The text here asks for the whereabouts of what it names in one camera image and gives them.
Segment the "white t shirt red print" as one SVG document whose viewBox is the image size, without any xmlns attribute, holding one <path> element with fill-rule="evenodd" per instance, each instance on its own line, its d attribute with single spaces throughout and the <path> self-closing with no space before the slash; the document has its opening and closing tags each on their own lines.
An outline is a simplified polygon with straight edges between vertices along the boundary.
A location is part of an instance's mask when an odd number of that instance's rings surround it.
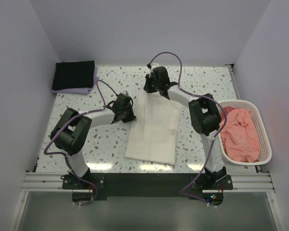
<svg viewBox="0 0 289 231">
<path fill-rule="evenodd" d="M 174 165 L 181 104 L 141 90 L 124 157 Z"/>
</svg>

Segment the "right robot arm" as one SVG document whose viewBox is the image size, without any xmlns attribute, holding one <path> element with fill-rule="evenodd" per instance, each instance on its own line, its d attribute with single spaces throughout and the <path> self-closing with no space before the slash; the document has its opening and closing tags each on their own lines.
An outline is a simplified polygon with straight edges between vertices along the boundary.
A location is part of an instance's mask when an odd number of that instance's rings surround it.
<svg viewBox="0 0 289 231">
<path fill-rule="evenodd" d="M 214 100 L 211 94 L 193 95 L 179 87 L 177 82 L 171 82 L 168 71 L 163 66 L 147 65 L 150 73 L 145 76 L 144 90 L 147 93 L 158 92 L 162 97 L 176 101 L 187 107 L 190 113 L 191 125 L 201 137 L 205 152 L 205 164 L 193 183 L 202 183 L 210 189 L 216 189 L 227 176 L 222 160 L 222 147 L 219 133 L 223 107 Z"/>
</svg>

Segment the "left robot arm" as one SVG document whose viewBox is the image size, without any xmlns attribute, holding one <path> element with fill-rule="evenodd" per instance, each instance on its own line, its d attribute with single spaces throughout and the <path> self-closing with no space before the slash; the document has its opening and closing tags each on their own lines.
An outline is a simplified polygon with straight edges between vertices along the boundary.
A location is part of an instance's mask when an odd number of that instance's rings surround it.
<svg viewBox="0 0 289 231">
<path fill-rule="evenodd" d="M 80 113 L 68 108 L 51 132 L 49 145 L 54 144 L 64 156 L 69 173 L 63 175 L 62 188 L 65 190 L 96 189 L 99 182 L 90 172 L 85 162 L 82 148 L 89 130 L 117 122 L 128 123 L 134 121 L 133 100 L 126 93 L 117 95 L 116 100 L 108 103 L 104 109 Z"/>
</svg>

